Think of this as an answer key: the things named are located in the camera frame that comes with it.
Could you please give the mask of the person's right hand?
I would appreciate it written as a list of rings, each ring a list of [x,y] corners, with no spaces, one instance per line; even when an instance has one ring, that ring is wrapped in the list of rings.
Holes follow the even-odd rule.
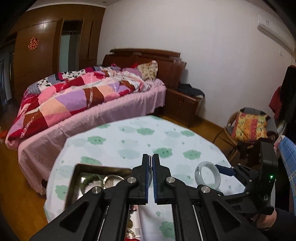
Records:
[[[277,218],[277,213],[276,213],[276,209],[273,208],[273,212],[271,215],[265,215],[265,214],[257,214],[253,221],[256,224],[256,227],[262,230],[267,230],[270,229]]]

